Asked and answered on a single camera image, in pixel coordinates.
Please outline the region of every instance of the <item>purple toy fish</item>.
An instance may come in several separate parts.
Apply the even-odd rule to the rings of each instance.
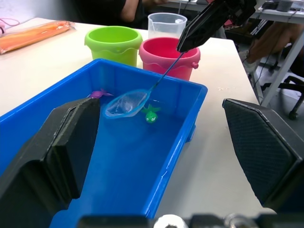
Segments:
[[[97,90],[97,91],[94,91],[91,93],[90,97],[91,98],[100,98],[102,96],[113,96],[112,94],[110,93],[107,93],[105,90],[103,89],[100,89],[100,90]]]

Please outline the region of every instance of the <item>pink bucket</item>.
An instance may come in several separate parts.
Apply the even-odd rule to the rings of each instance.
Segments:
[[[180,55],[180,52],[176,50],[178,42],[177,38],[170,37],[158,37],[144,41],[139,48],[143,68],[159,74],[165,73]],[[199,60],[200,50],[192,49],[182,56],[168,75],[189,81],[192,68],[198,68]]]

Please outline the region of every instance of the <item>mesh net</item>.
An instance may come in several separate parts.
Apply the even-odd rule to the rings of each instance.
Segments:
[[[104,109],[106,117],[131,117],[136,115],[149,98],[146,90],[136,90],[123,94],[111,101]]]

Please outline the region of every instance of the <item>blue plastic tub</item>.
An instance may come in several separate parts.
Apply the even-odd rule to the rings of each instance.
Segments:
[[[160,75],[97,59],[0,117],[0,175],[22,144],[41,127],[52,109],[105,89],[118,96],[148,89]],[[50,227],[74,228],[88,214],[141,214],[154,217],[207,88],[165,77],[147,102],[160,107],[155,123],[145,114],[107,120],[100,116],[98,134],[83,191],[68,210],[58,212]],[[102,97],[101,105],[112,97]]]

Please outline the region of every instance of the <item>white table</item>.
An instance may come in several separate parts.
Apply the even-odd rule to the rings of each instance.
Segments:
[[[184,9],[185,4],[187,4],[188,0],[182,0],[181,1],[181,8]],[[207,5],[199,5],[196,4],[197,0],[191,1],[187,5],[188,10],[194,10],[194,11],[203,11]],[[172,7],[172,8],[178,8],[180,5],[179,0],[169,0],[167,4],[164,6],[166,7]],[[294,11],[289,12],[279,12],[277,10],[269,10],[266,9],[262,11],[261,9],[256,11],[251,18],[257,18],[265,19],[265,20],[272,20],[272,21],[279,21],[279,22],[288,22],[288,23],[296,23],[296,24],[304,24],[304,12],[296,12],[294,14]],[[266,94],[263,95],[263,92],[260,88],[260,84],[256,81],[258,81],[259,76],[257,74],[254,75],[254,84],[256,84],[257,89],[257,95],[259,99],[259,103],[266,107],[272,97],[275,95],[276,90],[278,89],[280,83],[282,82],[283,78],[285,77],[286,73],[288,72],[290,66],[294,62],[295,58],[299,54],[301,48],[304,45],[304,31],[302,32],[301,36],[297,39],[297,41],[294,43],[292,49],[290,50],[287,58],[285,59],[283,65],[281,66],[280,70],[276,73],[276,75],[273,77],[273,82],[270,86],[270,88],[267,90]]]
[[[47,21],[36,18],[18,28]],[[96,27],[76,24],[76,30],[0,56],[0,115],[90,62],[84,37]],[[147,31],[141,34],[147,39]],[[209,91],[196,121],[196,133],[184,147],[157,216],[203,212],[255,216],[271,211],[261,207],[238,163],[221,106],[224,98],[257,103],[235,46],[231,40],[211,38],[200,51],[199,68],[190,80],[206,85]]]

